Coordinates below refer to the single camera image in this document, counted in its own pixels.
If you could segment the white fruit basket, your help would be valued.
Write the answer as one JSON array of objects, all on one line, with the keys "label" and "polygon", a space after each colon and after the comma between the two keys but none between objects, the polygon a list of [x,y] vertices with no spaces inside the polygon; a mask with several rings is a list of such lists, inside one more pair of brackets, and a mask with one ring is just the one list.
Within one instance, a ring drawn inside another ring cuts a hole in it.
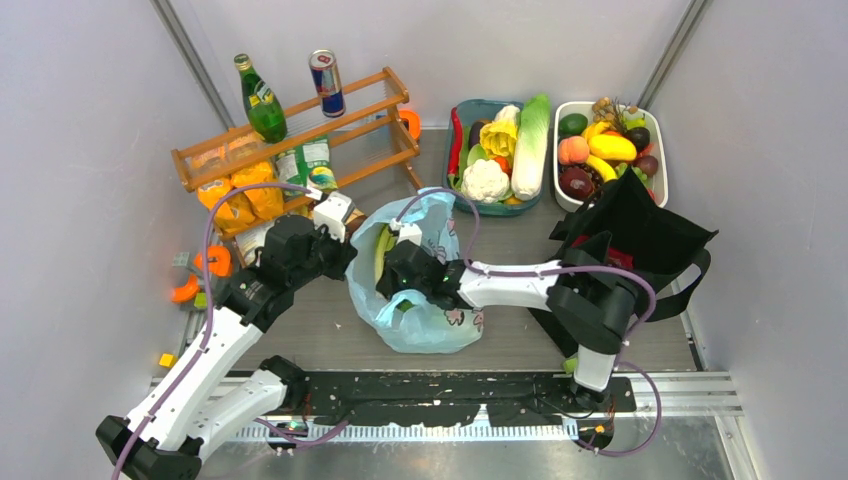
[{"label": "white fruit basket", "polygon": [[[601,98],[596,102],[574,101],[566,102],[558,107],[555,113],[554,136],[553,136],[553,160],[552,181],[554,196],[557,204],[567,212],[574,212],[581,207],[584,201],[575,201],[566,196],[558,184],[559,175],[569,166],[579,166],[587,171],[593,178],[595,192],[600,188],[611,184],[612,181],[604,183],[600,175],[585,164],[561,165],[557,160],[558,144],[564,138],[558,135],[559,120],[570,113],[580,113],[588,118],[587,128],[579,135],[588,142],[595,135],[608,134],[622,136],[630,140],[638,151],[637,158],[632,162],[626,162],[634,167],[639,167],[651,178],[651,187],[647,188],[655,203],[664,208],[668,201],[668,175],[667,165],[664,157],[662,135],[656,118],[646,110],[636,106],[628,106],[618,103],[616,100]],[[605,160],[613,168],[624,161]]]}]

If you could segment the yellow toy block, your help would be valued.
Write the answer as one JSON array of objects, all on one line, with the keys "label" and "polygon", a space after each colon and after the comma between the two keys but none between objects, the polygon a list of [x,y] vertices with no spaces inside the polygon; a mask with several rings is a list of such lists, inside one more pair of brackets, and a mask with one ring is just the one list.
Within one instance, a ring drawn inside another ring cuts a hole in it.
[{"label": "yellow toy block", "polygon": [[177,361],[178,357],[176,355],[170,353],[162,353],[158,360],[158,365],[166,369],[171,369],[176,365]]}]

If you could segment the black tote bag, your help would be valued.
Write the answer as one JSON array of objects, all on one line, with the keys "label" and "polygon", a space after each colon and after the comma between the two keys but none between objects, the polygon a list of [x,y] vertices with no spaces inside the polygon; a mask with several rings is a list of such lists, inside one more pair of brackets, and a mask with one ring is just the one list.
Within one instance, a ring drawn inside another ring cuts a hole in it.
[{"label": "black tote bag", "polygon": [[717,233],[659,207],[632,172],[604,184],[591,200],[591,207],[579,207],[554,226],[549,238],[561,243],[556,254],[608,232],[612,264],[639,274],[655,292],[694,265],[699,269],[696,279],[678,294],[659,299],[648,320],[656,322],[685,311],[709,269],[706,245]]}]

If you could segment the light blue plastic bag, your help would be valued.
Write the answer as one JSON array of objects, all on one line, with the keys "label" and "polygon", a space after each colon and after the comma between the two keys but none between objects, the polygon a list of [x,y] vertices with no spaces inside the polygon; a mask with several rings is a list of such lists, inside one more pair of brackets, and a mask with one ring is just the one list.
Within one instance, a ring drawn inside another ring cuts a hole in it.
[{"label": "light blue plastic bag", "polygon": [[[456,197],[436,193],[413,202],[410,197],[378,208],[352,235],[357,256],[346,270],[350,297],[358,316],[390,348],[406,354],[450,354],[482,337],[484,315],[480,309],[445,311],[429,303],[417,291],[399,292],[385,298],[376,289],[374,278],[376,241],[384,224],[398,214],[405,222],[422,230],[422,247],[442,262],[460,258],[460,243],[454,231],[453,205]],[[415,307],[407,312],[395,309],[403,300]]]}]

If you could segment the red chili pepper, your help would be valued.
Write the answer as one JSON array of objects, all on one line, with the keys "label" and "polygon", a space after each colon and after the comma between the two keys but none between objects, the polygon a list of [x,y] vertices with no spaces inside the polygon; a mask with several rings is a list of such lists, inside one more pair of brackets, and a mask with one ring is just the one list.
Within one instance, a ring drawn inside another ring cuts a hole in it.
[{"label": "red chili pepper", "polygon": [[447,168],[447,178],[453,182],[459,170],[460,153],[463,147],[463,126],[458,115],[458,107],[451,109],[451,126],[453,131],[452,144]]}]

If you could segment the orange toy arch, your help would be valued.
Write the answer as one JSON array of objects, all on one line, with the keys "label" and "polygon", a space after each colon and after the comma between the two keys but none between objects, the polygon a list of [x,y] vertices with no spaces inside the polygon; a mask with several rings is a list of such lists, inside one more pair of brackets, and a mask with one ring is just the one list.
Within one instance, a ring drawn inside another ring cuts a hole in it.
[{"label": "orange toy arch", "polygon": [[[207,249],[208,273],[211,277],[227,278],[232,275],[233,261],[230,251],[223,245],[212,245]],[[198,253],[193,259],[191,276],[200,279],[203,276],[203,255]]]}]

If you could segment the white cauliflower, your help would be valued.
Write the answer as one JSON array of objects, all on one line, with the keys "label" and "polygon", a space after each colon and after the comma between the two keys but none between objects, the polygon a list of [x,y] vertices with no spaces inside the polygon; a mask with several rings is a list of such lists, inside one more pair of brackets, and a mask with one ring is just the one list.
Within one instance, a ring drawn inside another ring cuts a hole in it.
[{"label": "white cauliflower", "polygon": [[506,198],[509,185],[498,162],[478,159],[465,169],[460,192],[472,201],[491,204]]}]

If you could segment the yellow mango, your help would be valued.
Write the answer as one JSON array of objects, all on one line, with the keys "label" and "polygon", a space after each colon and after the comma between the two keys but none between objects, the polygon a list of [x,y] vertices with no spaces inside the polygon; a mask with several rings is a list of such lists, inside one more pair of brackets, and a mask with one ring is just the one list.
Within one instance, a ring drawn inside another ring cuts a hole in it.
[{"label": "yellow mango", "polygon": [[590,153],[603,160],[632,162],[637,158],[635,145],[622,136],[599,134],[588,140]]}]

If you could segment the teal vegetable basket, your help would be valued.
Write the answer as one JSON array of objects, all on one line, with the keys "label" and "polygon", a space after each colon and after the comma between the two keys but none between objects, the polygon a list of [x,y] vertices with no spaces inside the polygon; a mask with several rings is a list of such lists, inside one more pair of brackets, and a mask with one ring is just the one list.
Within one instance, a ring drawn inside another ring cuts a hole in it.
[{"label": "teal vegetable basket", "polygon": [[[451,118],[449,115],[448,134],[441,174],[443,187],[451,188],[456,191],[460,190],[462,174],[468,166],[469,151],[474,145],[479,143],[479,130],[482,128],[482,124],[493,120],[497,112],[508,104],[516,105],[520,109],[524,107],[524,103],[520,101],[497,101],[487,99],[469,99],[456,105],[458,107],[458,115],[463,126],[464,141],[460,153],[458,174],[454,181],[451,182],[447,178],[447,168],[453,137]],[[533,208],[540,199],[541,194],[529,201],[520,201],[516,199],[511,200],[511,193],[507,193],[507,196],[503,201],[491,204],[477,202],[476,205],[481,216],[514,217]]]}]

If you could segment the yellow lettuce head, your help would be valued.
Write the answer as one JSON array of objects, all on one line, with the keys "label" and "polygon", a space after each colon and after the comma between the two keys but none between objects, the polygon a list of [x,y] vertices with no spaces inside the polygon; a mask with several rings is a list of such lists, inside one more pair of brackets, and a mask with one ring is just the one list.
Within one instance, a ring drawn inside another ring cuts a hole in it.
[{"label": "yellow lettuce head", "polygon": [[514,155],[520,113],[519,107],[508,104],[481,128],[479,144],[488,158],[511,158]]}]

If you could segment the green avocado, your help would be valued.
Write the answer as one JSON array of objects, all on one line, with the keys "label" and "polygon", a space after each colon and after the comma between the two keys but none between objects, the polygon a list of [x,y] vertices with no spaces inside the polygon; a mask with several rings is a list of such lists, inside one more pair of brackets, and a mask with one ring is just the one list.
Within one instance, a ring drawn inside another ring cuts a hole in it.
[{"label": "green avocado", "polygon": [[587,128],[588,124],[588,118],[583,114],[567,114],[559,120],[558,135],[560,138],[578,136]]}]

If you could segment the napa cabbage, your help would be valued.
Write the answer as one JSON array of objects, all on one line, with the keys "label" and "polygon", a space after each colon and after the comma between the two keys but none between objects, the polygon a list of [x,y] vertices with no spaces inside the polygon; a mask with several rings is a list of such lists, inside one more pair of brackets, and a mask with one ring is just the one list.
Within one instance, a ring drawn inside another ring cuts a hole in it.
[{"label": "napa cabbage", "polygon": [[519,200],[529,201],[541,191],[550,119],[551,102],[544,93],[531,98],[520,112],[511,176],[511,189]]}]

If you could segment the green white snack bag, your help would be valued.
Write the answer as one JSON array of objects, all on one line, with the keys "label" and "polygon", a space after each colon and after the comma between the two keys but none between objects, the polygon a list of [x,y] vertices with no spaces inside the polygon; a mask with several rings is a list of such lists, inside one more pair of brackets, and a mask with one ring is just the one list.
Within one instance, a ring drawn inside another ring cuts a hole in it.
[{"label": "green white snack bag", "polygon": [[277,155],[275,164],[278,178],[289,184],[322,192],[337,190],[338,184],[330,159],[328,136],[316,137]]}]

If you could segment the wooden shelf rack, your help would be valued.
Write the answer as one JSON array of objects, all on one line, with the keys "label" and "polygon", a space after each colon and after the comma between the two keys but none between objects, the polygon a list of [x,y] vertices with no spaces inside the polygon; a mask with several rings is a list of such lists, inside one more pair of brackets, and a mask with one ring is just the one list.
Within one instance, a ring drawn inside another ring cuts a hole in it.
[{"label": "wooden shelf rack", "polygon": [[420,154],[417,139],[404,127],[401,106],[410,100],[404,82],[390,67],[343,87],[346,113],[328,118],[314,97],[285,109],[289,135],[253,153],[233,156],[229,146],[252,132],[250,125],[229,131],[183,149],[171,158],[182,187],[193,192],[220,177],[229,176],[263,160],[272,160],[294,147],[325,136],[339,187],[345,188],[383,170],[402,169],[414,189],[423,186],[412,166]]}]

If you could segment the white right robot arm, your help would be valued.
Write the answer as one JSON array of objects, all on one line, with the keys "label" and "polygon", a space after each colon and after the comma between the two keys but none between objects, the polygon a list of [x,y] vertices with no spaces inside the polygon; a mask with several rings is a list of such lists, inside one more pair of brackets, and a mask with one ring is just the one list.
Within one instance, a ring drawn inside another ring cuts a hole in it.
[{"label": "white right robot arm", "polygon": [[643,316],[656,307],[656,292],[642,276],[605,264],[607,244],[566,248],[559,258],[535,265],[440,261],[404,240],[383,256],[376,289],[390,298],[414,290],[443,310],[513,306],[538,310],[577,344],[569,397],[584,410],[599,410],[611,395],[610,379],[641,299]]}]

